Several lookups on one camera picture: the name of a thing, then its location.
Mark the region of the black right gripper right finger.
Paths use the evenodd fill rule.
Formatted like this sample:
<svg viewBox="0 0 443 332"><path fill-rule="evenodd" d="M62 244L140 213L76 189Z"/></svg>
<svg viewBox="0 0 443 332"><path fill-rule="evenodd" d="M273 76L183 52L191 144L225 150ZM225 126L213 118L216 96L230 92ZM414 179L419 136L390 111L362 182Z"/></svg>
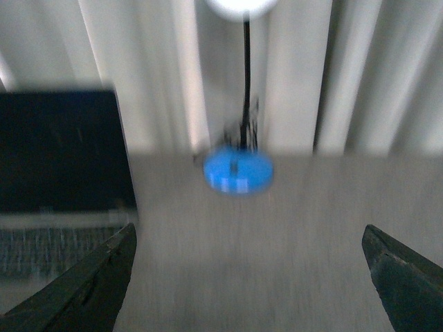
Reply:
<svg viewBox="0 0 443 332"><path fill-rule="evenodd" d="M442 330L442 267L374 225L361 245L385 312L395 331Z"/></svg>

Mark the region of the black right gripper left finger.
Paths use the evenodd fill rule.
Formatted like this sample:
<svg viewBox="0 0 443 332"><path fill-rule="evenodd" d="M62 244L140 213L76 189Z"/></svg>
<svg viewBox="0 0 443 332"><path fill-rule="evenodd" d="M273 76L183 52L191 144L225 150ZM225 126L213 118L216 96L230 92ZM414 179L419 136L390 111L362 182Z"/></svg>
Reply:
<svg viewBox="0 0 443 332"><path fill-rule="evenodd" d="M132 276L127 224L46 287L1 316L2 331L113 331Z"/></svg>

